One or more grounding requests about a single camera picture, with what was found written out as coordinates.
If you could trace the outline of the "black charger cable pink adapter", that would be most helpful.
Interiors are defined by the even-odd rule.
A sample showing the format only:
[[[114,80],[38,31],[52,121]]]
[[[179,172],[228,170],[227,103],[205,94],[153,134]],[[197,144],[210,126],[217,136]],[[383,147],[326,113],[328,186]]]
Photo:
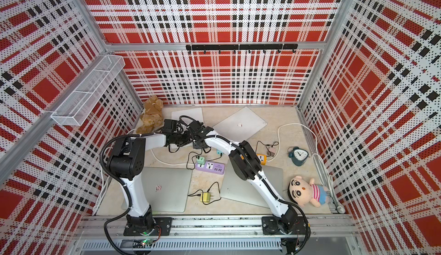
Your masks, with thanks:
[[[270,153],[268,148],[269,147],[274,147],[274,148],[277,149],[277,146],[279,146],[279,142],[278,141],[274,141],[272,144],[264,144],[262,141],[257,141],[256,150],[258,149],[258,146],[260,144],[266,149],[266,155],[268,157],[275,157],[276,156],[277,152],[275,154],[274,153]]]

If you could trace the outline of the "black charger cable yellow adapter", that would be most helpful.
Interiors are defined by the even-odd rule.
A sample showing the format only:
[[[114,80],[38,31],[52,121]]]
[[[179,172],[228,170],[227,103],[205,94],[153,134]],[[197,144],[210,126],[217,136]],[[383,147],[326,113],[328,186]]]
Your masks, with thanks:
[[[218,191],[218,194],[217,195],[215,195],[214,194],[214,192],[212,191],[213,190],[213,187],[215,187],[215,188],[217,188],[217,191]],[[215,203],[215,202],[219,202],[221,199],[222,199],[222,197],[220,196],[221,194],[220,194],[220,192],[221,192],[221,187],[220,187],[220,184],[219,184],[219,182],[218,181],[215,181],[206,191],[204,191],[204,190],[202,190],[202,189],[198,189],[198,190],[196,190],[194,193],[191,193],[191,194],[188,194],[187,196],[188,197],[198,197],[199,198],[199,200],[200,200],[200,202],[201,202],[201,194],[203,193],[203,192],[209,192],[210,194],[211,194],[211,201],[210,201],[210,203],[209,204],[203,204],[202,202],[202,204],[203,205],[205,205],[205,206],[208,206],[208,205],[210,205],[210,204],[213,204],[213,203]]]

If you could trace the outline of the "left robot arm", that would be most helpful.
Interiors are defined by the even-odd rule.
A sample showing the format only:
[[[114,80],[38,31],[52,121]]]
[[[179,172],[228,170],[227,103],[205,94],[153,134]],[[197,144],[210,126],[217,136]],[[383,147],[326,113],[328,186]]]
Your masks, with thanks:
[[[109,140],[99,153],[103,170],[122,187],[127,209],[122,214],[130,226],[147,231],[155,228],[151,205],[142,186],[145,152],[171,144],[182,147],[191,142],[191,133],[177,120],[167,119],[157,132],[124,134]]]

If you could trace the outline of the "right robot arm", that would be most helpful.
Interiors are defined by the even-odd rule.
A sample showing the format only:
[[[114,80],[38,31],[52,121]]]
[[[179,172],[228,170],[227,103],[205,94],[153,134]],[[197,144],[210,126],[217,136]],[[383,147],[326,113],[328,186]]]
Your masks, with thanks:
[[[272,186],[262,170],[260,159],[247,141],[234,142],[218,134],[213,128],[199,121],[187,126],[190,139],[201,147],[211,147],[229,156],[235,174],[249,182],[269,206],[279,229],[289,234],[297,223],[298,213],[294,204],[285,201]]]

